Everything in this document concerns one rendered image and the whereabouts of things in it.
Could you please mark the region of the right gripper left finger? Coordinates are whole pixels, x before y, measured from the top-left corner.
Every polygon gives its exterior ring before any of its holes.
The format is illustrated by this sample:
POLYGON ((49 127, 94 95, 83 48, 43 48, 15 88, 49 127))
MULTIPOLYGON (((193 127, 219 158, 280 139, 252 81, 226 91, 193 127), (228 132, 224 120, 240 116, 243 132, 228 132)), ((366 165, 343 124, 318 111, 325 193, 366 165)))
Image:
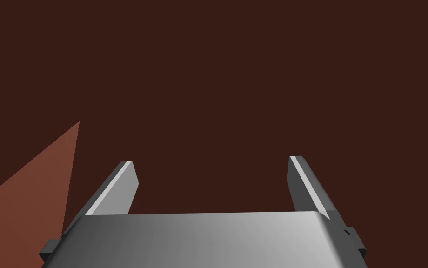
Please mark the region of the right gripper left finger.
POLYGON ((139 181, 132 161, 122 161, 103 181, 75 219, 85 215, 128 214, 139 181))

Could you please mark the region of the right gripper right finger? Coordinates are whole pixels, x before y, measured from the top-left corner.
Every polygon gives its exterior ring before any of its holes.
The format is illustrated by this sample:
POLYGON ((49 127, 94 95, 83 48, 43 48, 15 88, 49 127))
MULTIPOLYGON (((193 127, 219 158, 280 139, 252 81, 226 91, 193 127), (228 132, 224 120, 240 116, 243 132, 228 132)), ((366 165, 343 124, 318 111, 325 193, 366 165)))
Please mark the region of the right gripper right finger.
POLYGON ((337 219, 338 212, 302 156, 290 156, 287 183, 296 211, 315 211, 329 219, 337 219))

